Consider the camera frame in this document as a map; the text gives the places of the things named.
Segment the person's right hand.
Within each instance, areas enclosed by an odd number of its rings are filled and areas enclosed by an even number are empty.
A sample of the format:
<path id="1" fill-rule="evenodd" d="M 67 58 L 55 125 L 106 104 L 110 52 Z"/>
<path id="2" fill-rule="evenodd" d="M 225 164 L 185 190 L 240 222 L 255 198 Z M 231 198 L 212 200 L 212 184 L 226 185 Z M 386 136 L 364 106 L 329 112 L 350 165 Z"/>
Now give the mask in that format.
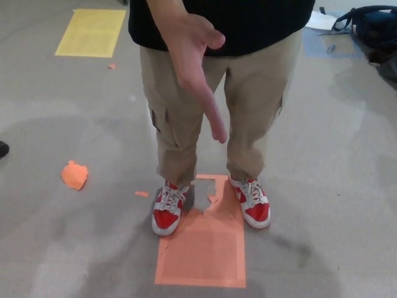
<path id="1" fill-rule="evenodd" d="M 148 1 L 148 7 L 170 53 L 181 87 L 200 103 L 212 137 L 225 143 L 227 133 L 202 68 L 206 49 L 219 49 L 225 36 L 202 16 L 187 12 L 182 1 Z"/>

